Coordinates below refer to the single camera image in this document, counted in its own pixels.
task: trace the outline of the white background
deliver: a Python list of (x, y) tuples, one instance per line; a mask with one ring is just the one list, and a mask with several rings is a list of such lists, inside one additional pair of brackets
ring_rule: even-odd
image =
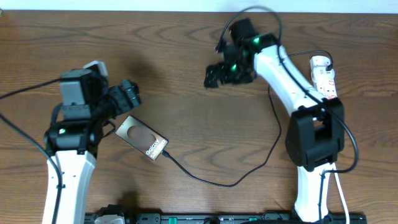
[(398, 13), (398, 0), (0, 0), (0, 8), (234, 12), (255, 4), (278, 12)]

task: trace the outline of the wooden table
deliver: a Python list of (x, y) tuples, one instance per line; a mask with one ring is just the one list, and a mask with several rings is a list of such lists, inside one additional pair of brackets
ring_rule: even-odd
[[(194, 175), (233, 183), (262, 163), (277, 136), (267, 83), (203, 87), (205, 68), (232, 13), (6, 11), (0, 17), (0, 94), (59, 77), (101, 59), (111, 85), (137, 82), (142, 105), (131, 111), (170, 140), (169, 153)], [(251, 14), (261, 32), (273, 18)], [(398, 218), (398, 16), (282, 14), (288, 53), (326, 49), (335, 60), (336, 85), (346, 123), (360, 150), (353, 172), (340, 175), (351, 212), (369, 223)], [(310, 55), (292, 60), (308, 78)], [(59, 85), (2, 100), (1, 113), (42, 142)], [(289, 117), (274, 96), (282, 139), (266, 167), (232, 189), (187, 177), (169, 159), (150, 161), (116, 135), (99, 147), (88, 212), (109, 203), (165, 213), (261, 213), (291, 210), (297, 168), (285, 150)], [(119, 126), (126, 118), (116, 120)], [(40, 223), (47, 192), (44, 156), (0, 123), (0, 223)], [(348, 167), (348, 138), (338, 167)], [(328, 208), (342, 212), (335, 181)]]

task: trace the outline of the green light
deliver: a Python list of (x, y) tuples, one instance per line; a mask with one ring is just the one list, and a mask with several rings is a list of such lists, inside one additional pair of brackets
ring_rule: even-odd
[(259, 44), (259, 42), (260, 42), (260, 37), (254, 38), (254, 39), (253, 39), (253, 42), (254, 42), (255, 44)]
[(235, 71), (236, 71), (236, 64), (232, 65), (231, 71), (232, 71), (232, 72), (235, 72)]

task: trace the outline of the wood grain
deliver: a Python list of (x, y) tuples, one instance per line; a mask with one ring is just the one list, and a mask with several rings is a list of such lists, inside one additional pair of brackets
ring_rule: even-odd
[[(203, 87), (207, 65), (231, 13), (7, 11), (0, 17), (0, 95), (44, 82), (101, 59), (110, 84), (130, 79), (143, 104), (131, 114), (170, 140), (168, 151), (195, 175), (232, 183), (262, 163), (277, 136), (266, 97), (267, 83)], [(250, 15), (262, 32), (275, 32), (273, 18)], [(360, 161), (340, 175), (348, 208), (369, 223), (398, 219), (398, 16), (282, 14), (289, 53), (327, 49), (336, 85), (354, 133)], [(309, 55), (293, 61), (309, 74)], [(1, 112), (42, 142), (58, 85), (2, 100)], [(282, 139), (268, 165), (232, 189), (201, 184), (170, 160), (156, 162), (112, 135), (99, 147), (90, 182), (88, 212), (121, 203), (169, 213), (291, 210), (297, 171), (284, 146), (289, 117), (274, 97)], [(120, 116), (120, 125), (127, 115)], [(0, 223), (40, 223), (47, 191), (45, 159), (0, 123)], [(351, 144), (338, 167), (353, 160)], [(331, 181), (328, 207), (342, 212)]]

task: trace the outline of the white cable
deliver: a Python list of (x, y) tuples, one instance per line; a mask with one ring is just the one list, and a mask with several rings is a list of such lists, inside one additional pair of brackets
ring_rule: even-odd
[[(335, 170), (337, 170), (336, 163), (333, 163), (333, 168)], [(340, 179), (338, 178), (338, 174), (337, 173), (335, 173), (335, 179), (336, 179), (336, 184), (337, 184), (337, 188), (338, 188), (338, 193), (340, 194), (341, 202), (343, 204), (344, 213), (346, 215), (346, 224), (349, 224), (348, 208), (347, 208), (346, 200), (345, 200), (344, 195), (343, 195), (343, 189), (341, 189)]]

